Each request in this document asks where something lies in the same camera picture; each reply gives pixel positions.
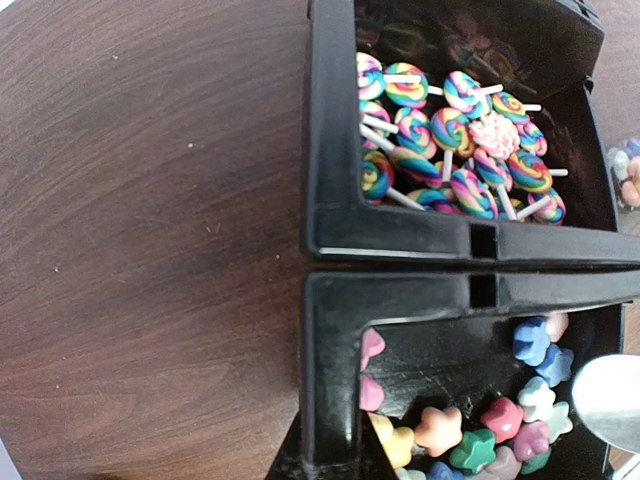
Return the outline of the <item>clear plastic jar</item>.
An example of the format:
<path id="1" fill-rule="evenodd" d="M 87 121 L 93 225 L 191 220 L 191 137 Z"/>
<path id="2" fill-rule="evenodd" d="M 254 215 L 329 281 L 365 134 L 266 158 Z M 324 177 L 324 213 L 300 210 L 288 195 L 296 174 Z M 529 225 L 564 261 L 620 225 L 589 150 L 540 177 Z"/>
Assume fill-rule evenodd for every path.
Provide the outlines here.
<path id="1" fill-rule="evenodd" d="M 639 139 L 630 138 L 623 148 L 611 147 L 606 153 L 613 190 L 624 211 L 639 209 Z"/>

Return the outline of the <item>black three-compartment candy bin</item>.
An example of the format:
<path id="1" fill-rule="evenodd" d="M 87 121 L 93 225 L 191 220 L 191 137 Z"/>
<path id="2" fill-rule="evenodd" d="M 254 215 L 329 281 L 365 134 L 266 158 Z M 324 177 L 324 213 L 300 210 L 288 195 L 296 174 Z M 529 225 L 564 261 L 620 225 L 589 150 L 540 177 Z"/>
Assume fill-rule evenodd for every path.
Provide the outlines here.
<path id="1" fill-rule="evenodd" d="M 604 40 L 586 1 L 313 1 L 309 5 L 310 252 L 365 260 L 363 272 L 308 277 L 300 412 L 312 479 L 360 479 L 360 345 L 374 326 L 386 351 L 369 366 L 401 424 L 454 405 L 468 430 L 531 370 L 511 353 L 520 318 L 569 313 L 561 343 L 581 366 L 621 350 L 623 305 L 639 294 L 639 241 L 618 231 L 610 170 L 591 104 Z M 361 191 L 356 53 L 405 61 L 441 83 L 462 70 L 542 107 L 546 163 L 566 168 L 559 226 L 368 203 Z"/>

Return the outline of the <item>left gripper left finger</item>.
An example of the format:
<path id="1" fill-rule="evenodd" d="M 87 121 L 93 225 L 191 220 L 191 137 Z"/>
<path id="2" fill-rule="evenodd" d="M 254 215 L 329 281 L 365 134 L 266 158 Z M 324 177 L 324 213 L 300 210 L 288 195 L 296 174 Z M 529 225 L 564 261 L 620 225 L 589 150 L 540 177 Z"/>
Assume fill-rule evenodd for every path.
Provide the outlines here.
<path id="1" fill-rule="evenodd" d="M 303 414 L 297 414 L 266 474 L 266 480 L 308 480 L 313 478 L 309 448 L 312 446 Z"/>

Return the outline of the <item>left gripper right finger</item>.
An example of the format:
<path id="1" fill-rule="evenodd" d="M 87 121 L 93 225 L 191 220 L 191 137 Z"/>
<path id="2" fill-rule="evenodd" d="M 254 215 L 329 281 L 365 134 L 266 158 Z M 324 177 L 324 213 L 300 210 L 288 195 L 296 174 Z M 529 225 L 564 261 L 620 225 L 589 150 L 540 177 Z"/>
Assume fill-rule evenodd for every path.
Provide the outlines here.
<path id="1" fill-rule="evenodd" d="M 367 413 L 361 413 L 360 479 L 397 480 Z"/>

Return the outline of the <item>metal scoop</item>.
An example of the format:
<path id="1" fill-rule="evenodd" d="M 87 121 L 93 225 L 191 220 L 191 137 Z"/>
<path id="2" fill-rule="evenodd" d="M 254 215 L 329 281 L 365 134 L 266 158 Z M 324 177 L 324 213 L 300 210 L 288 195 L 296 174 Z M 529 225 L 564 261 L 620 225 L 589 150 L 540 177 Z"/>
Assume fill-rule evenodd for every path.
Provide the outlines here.
<path id="1" fill-rule="evenodd" d="M 571 396 L 586 428 L 609 445 L 639 453 L 639 356 L 595 358 L 576 374 Z"/>

